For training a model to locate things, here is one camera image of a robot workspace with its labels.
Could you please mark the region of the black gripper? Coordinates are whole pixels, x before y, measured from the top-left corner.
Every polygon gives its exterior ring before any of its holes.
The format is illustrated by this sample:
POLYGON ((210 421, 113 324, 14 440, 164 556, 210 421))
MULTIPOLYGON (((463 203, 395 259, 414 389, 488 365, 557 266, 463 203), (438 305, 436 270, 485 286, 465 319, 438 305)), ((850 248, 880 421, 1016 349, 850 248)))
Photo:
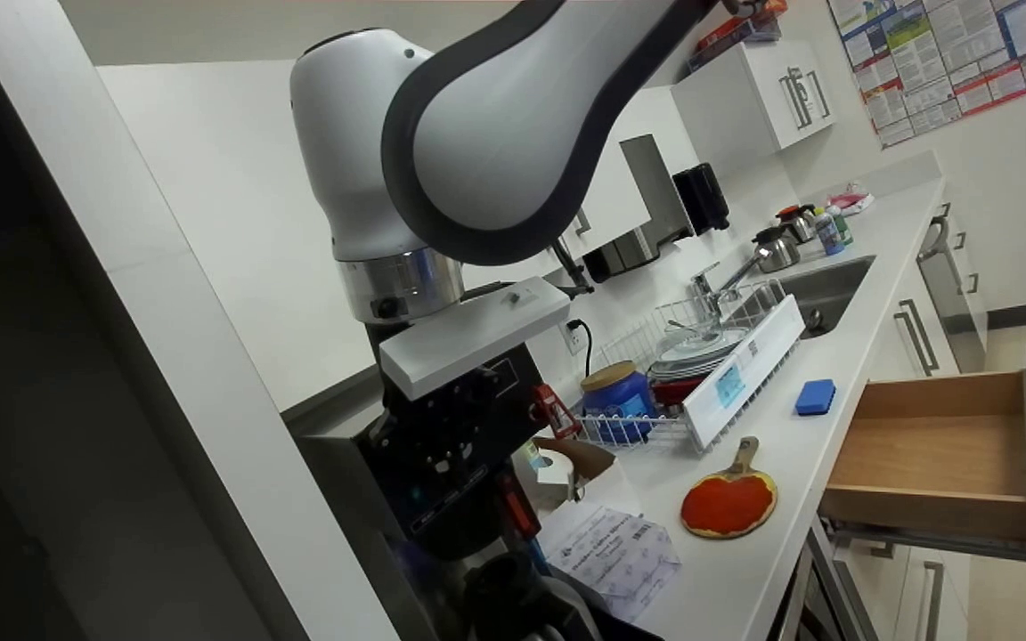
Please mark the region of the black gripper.
POLYGON ((497 536, 497 478, 538 432, 540 372, 523 344, 406 397, 384 389, 375 472, 403 533, 436 558, 463 558, 497 536))

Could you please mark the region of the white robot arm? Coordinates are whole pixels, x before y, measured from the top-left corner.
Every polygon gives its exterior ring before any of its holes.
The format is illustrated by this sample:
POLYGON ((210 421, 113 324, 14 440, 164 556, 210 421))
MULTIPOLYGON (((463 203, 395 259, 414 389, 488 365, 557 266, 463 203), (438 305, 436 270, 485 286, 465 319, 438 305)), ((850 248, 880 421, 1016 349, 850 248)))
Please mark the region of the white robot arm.
POLYGON ((783 4, 517 0, 443 51, 350 28, 295 58, 303 162, 384 382, 362 457, 403 540, 463 558, 502 536, 526 440, 538 369, 455 273, 557 247, 624 108, 687 31, 713 19, 734 46, 783 4))

